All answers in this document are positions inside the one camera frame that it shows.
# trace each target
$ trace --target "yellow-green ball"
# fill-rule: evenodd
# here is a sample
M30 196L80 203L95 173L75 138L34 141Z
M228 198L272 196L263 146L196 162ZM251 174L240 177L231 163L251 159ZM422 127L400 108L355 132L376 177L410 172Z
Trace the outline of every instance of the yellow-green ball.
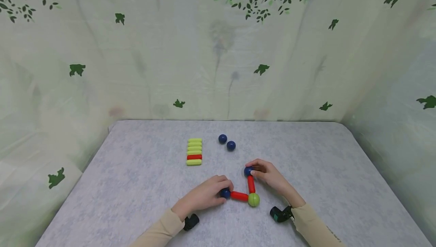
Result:
M252 207L257 207L260 203L260 197L256 193L248 195L248 204Z

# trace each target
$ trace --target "finger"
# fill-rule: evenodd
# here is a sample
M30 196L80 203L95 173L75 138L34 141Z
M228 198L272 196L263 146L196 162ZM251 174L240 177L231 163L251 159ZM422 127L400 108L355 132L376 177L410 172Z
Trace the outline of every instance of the finger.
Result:
M212 207L219 206L220 204L226 203L226 201L227 201L226 198L216 198L213 199L212 204L210 206Z
M261 172L267 172L267 168L264 166L252 166L254 170L259 170Z
M259 179L265 180L266 173L263 173L259 170L252 170L250 172L250 174L253 175L254 178L259 178Z
M226 181L228 180L227 177L225 175L215 175L212 177L214 182L222 182L222 181Z
M267 166L268 162L262 159L255 159L251 162L246 163L246 167L250 166Z
M230 191L233 191L233 183L230 180L218 182L218 183L216 183L215 187L217 189L217 192L219 192L221 189L226 188L226 187L228 187L230 189Z

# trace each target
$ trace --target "hand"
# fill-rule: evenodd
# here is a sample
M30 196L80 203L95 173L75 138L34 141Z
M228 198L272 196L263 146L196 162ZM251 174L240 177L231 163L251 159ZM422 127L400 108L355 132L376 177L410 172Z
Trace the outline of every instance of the hand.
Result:
M255 170L251 175L265 181L270 187L284 196L293 208L302 207L306 204L295 188L283 177L276 167L262 159L256 159L246 163L246 167L252 166Z
M224 204L226 198L218 198L218 192L228 187L233 191L233 183L226 176L215 175L200 185L196 186L193 190L187 193L183 198L179 199L171 210L176 213L181 221L195 210L202 210L209 207L215 207Z

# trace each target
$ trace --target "beige sleeve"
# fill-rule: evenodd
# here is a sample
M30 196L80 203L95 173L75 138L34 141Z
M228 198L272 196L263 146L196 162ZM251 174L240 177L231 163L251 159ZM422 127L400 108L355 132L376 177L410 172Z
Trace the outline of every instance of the beige sleeve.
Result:
M309 204L292 208L292 213L297 231L310 247L345 247Z
M171 209L148 228L130 247L164 247L185 226Z

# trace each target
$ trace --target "mottled tablecloth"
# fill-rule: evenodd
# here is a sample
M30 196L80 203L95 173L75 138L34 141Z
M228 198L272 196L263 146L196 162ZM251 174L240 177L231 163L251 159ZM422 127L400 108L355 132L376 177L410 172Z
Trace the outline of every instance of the mottled tablecloth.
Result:
M244 164L271 161L348 246L430 247L430 243L367 158L338 123L140 121L114 123L37 247L126 247L164 210L213 175L248 192ZM218 143L236 142L228 152ZM203 138L203 164L186 166L189 138ZM256 181L258 207L229 200L197 212L200 223L169 246L306 246L273 206L287 204Z

